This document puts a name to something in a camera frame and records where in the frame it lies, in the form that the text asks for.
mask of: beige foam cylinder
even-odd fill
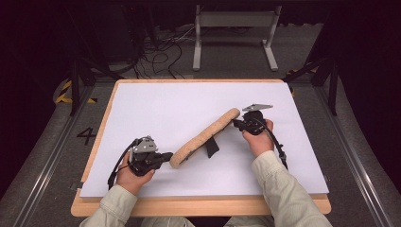
[[[186,144],[184,144],[179,150],[177,150],[170,159],[170,165],[174,168],[180,167],[189,157],[194,154],[199,147],[204,145],[208,139],[217,134],[219,131],[224,130],[235,118],[239,117],[239,109],[233,108],[217,121],[203,130],[200,134],[192,138]]]

